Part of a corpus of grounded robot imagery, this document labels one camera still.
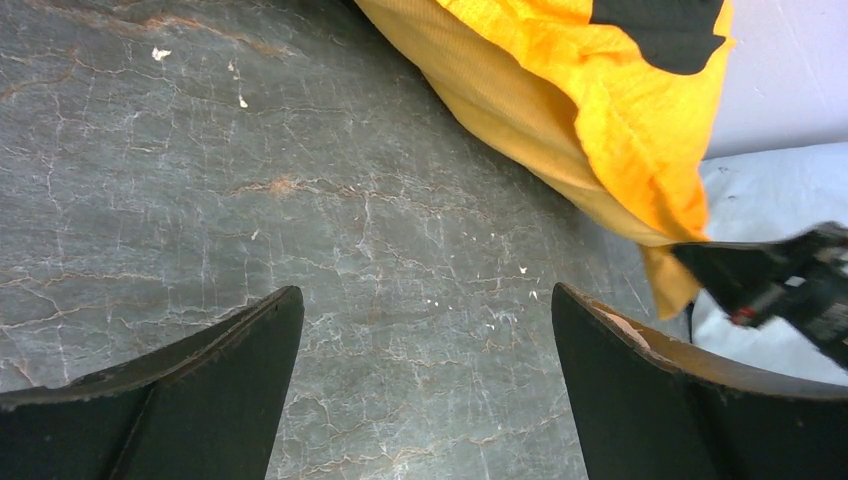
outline gray marble surface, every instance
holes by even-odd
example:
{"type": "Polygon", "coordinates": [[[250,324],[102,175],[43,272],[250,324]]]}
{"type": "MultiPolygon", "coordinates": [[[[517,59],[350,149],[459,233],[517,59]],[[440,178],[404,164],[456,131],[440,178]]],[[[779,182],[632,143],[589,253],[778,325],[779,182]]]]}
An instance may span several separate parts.
{"type": "Polygon", "coordinates": [[[294,284],[269,479],[584,478],[556,281],[652,318],[635,248],[336,2],[0,0],[0,391],[294,284]]]}

